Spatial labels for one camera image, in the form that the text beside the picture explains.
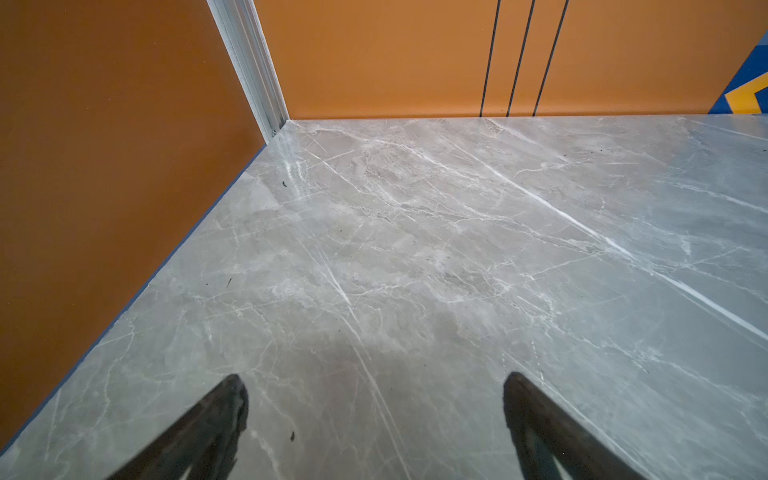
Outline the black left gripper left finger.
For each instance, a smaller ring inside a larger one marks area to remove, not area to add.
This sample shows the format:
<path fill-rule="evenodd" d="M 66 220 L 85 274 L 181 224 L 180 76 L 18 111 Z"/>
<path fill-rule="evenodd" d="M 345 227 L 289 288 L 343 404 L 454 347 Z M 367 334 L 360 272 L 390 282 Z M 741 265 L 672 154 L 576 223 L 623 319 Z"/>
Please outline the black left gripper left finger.
<path fill-rule="evenodd" d="M 112 479 L 226 479 L 247 426 L 249 399 L 236 374 L 226 376 Z"/>

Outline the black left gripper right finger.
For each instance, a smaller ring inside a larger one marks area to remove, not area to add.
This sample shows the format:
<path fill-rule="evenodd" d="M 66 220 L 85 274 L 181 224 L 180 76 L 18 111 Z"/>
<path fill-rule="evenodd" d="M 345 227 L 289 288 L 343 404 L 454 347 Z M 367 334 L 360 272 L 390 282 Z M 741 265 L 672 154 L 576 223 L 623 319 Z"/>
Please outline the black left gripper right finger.
<path fill-rule="evenodd" d="M 642 477 L 520 372 L 504 382 L 503 409 L 526 479 Z"/>

